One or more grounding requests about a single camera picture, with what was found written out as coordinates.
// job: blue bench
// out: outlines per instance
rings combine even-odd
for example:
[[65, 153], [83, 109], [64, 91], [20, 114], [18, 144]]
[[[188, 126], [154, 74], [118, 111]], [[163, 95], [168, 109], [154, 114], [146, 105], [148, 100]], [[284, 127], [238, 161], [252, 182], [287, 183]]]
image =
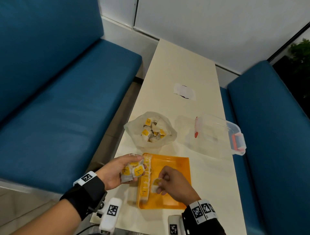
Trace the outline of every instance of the blue bench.
[[4, 0], [0, 35], [0, 178], [64, 193], [142, 58], [100, 39], [97, 0]]
[[233, 156], [247, 233], [309, 234], [309, 118], [267, 61], [220, 90], [247, 146]]

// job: plastic bag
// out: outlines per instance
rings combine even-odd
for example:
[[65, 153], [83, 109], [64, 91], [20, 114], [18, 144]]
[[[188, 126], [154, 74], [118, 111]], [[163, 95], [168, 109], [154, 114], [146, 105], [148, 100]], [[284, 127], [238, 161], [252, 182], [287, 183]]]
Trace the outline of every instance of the plastic bag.
[[[141, 135], [142, 131], [144, 130], [145, 122], [149, 118], [161, 119], [165, 123], [165, 127], [167, 128], [167, 130], [164, 130], [165, 132], [167, 132], [165, 137], [153, 143], [148, 142]], [[161, 148], [162, 146], [170, 144], [171, 142], [175, 141], [177, 137], [177, 132], [175, 131], [175, 129], [173, 129], [169, 119], [156, 112], [146, 112], [145, 114], [137, 117], [135, 120], [126, 123], [124, 125], [124, 128], [125, 131], [132, 138], [137, 148], [150, 148], [150, 149]]]

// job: yellow tray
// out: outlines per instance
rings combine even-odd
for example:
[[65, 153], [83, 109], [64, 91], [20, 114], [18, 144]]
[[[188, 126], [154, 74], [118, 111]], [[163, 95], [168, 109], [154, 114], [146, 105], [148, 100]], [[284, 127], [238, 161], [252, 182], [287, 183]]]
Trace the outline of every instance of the yellow tray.
[[140, 201], [140, 188], [141, 188], [141, 177], [139, 178], [138, 183], [138, 192], [137, 192], [137, 202], [136, 205], [140, 209], [186, 209], [186, 206], [183, 203], [177, 202], [170, 195], [161, 195], [157, 193], [151, 193], [151, 184], [154, 179], [158, 178], [160, 171], [164, 166], [170, 166], [178, 171], [182, 172], [188, 182], [191, 184], [191, 173], [189, 168], [189, 159], [188, 157], [172, 157], [172, 156], [163, 156], [163, 155], [152, 155], [151, 159], [151, 179], [150, 179], [150, 191], [148, 201], [142, 203]]

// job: hand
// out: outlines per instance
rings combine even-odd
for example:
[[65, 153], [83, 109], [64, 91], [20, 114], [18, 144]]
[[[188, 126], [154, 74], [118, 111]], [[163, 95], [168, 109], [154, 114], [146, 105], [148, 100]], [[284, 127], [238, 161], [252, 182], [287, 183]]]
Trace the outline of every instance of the hand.
[[184, 175], [178, 170], [165, 166], [159, 173], [159, 178], [162, 180], [158, 183], [157, 194], [165, 195], [168, 193], [174, 200], [186, 206], [201, 200]]
[[[97, 176], [103, 181], [105, 185], [105, 190], [114, 189], [121, 185], [121, 171], [122, 169], [131, 162], [138, 162], [144, 159], [141, 155], [126, 154], [121, 157], [114, 158], [112, 161], [104, 165], [98, 171], [96, 171]], [[137, 177], [133, 178], [132, 181], [125, 182], [124, 184], [131, 184], [138, 180]]]

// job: floor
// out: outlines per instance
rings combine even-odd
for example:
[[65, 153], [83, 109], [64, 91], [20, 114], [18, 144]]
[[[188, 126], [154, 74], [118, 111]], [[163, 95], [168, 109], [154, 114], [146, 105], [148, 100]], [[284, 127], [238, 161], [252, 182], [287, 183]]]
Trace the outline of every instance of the floor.
[[[94, 154], [92, 164], [95, 162], [107, 163], [114, 157], [124, 132], [123, 126], [129, 119], [140, 88], [140, 83], [132, 82]], [[0, 234], [11, 234], [16, 229], [44, 213], [56, 203], [56, 201], [50, 200], [43, 195], [21, 193], [0, 188]], [[88, 226], [88, 221], [84, 221], [85, 222], [81, 224], [77, 231], [81, 231]], [[118, 230], [117, 234], [129, 233]]]

